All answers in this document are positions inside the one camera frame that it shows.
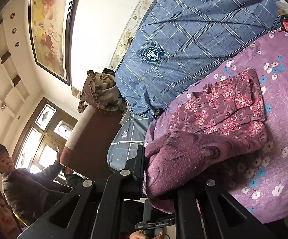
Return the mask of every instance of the brown leather sofa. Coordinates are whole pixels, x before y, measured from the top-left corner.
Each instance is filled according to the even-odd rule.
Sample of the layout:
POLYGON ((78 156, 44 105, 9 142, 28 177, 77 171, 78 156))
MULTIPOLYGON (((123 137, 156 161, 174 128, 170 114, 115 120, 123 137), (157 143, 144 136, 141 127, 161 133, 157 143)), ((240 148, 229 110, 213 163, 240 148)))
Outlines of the brown leather sofa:
POLYGON ((107 179, 112 174, 107 152, 121 128, 121 118, 121 112, 102 114, 87 106, 65 144, 60 163, 89 179, 107 179))

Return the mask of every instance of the bottle cap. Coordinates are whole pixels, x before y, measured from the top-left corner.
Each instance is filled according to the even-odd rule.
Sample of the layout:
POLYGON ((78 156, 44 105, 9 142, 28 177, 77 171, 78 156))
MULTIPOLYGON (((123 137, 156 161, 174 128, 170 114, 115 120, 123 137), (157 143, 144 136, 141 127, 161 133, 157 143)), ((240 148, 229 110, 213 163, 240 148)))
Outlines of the bottle cap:
POLYGON ((278 13, 279 13, 279 15, 285 15, 285 10, 283 10, 283 9, 280 9, 280 10, 278 10, 278 13))

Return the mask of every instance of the gray plaid fabric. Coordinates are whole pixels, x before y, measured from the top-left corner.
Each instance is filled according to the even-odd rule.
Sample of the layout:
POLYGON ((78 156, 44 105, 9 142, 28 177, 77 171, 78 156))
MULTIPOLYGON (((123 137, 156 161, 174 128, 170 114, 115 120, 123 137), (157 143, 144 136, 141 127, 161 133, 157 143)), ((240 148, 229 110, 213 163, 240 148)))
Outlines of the gray plaid fabric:
POLYGON ((154 117, 258 37, 277 29, 276 0, 155 0, 116 72, 136 114, 154 117))
POLYGON ((136 157, 137 146, 144 145, 146 131, 152 119, 131 113, 115 136, 107 154, 107 163, 119 171, 126 161, 136 157))

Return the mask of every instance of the window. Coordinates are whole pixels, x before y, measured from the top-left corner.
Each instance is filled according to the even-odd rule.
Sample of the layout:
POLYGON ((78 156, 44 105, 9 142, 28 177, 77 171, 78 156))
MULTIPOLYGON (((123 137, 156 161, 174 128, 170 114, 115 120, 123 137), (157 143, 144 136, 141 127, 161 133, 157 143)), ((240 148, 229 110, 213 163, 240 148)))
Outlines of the window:
MULTIPOLYGON (((43 98, 25 126, 12 155, 16 168, 38 173, 53 164, 77 120, 43 98)), ((57 182, 65 184, 60 173, 57 182)))

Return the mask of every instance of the floral wallpaper border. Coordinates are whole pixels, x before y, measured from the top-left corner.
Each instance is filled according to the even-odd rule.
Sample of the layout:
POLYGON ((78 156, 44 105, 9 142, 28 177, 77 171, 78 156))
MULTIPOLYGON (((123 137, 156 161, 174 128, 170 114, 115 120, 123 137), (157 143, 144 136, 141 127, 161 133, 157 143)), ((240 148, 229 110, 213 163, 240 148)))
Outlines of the floral wallpaper border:
POLYGON ((124 31, 121 35, 120 40, 116 46, 115 52, 109 64, 109 68, 116 70, 121 60, 123 59, 129 44, 131 43, 135 33, 146 13, 151 3, 154 0, 140 0, 137 4, 135 10, 132 13, 131 18, 129 19, 124 31))

